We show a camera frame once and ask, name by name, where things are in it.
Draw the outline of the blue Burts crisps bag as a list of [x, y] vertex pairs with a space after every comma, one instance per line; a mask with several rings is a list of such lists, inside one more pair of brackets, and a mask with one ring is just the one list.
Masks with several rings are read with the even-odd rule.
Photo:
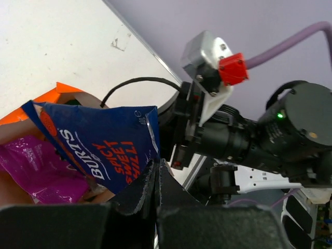
[[28, 101], [22, 109], [65, 160], [114, 194], [160, 157], [155, 106], [98, 109]]

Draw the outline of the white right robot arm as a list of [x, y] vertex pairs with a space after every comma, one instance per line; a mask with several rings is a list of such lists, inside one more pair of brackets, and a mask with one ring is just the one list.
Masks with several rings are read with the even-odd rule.
[[266, 188], [331, 187], [331, 90], [306, 81], [281, 85], [257, 120], [222, 105], [203, 120], [196, 85], [184, 82], [175, 101], [158, 113], [161, 156], [181, 170], [194, 154], [221, 161], [194, 179], [194, 193], [221, 203]]

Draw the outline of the green snack bag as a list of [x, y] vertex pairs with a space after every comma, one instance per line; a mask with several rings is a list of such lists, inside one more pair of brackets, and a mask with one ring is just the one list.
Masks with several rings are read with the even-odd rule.
[[65, 105], [81, 105], [81, 103], [77, 99], [71, 99], [65, 102]]

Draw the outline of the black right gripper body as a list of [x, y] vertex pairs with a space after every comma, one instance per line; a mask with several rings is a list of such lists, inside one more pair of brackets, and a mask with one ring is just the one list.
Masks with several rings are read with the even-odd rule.
[[188, 167], [194, 154], [241, 162], [250, 147], [248, 122], [228, 105], [199, 124], [203, 98], [195, 84], [183, 82], [175, 99], [158, 109], [160, 154], [174, 169]]

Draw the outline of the purple snack bag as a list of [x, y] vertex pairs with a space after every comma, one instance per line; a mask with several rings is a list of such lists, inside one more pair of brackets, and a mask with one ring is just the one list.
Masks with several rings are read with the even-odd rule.
[[31, 135], [1, 145], [1, 169], [42, 204], [75, 203], [89, 189], [85, 177], [61, 160], [51, 143]]

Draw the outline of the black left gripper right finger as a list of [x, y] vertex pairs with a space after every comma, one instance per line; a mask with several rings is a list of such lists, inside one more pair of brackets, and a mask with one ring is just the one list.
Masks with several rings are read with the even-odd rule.
[[287, 248], [288, 239], [272, 210], [262, 205], [205, 206], [156, 164], [159, 248]]

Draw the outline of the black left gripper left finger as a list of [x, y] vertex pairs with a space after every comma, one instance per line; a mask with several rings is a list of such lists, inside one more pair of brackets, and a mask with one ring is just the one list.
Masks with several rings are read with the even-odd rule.
[[156, 167], [104, 203], [1, 208], [1, 248], [153, 248]]

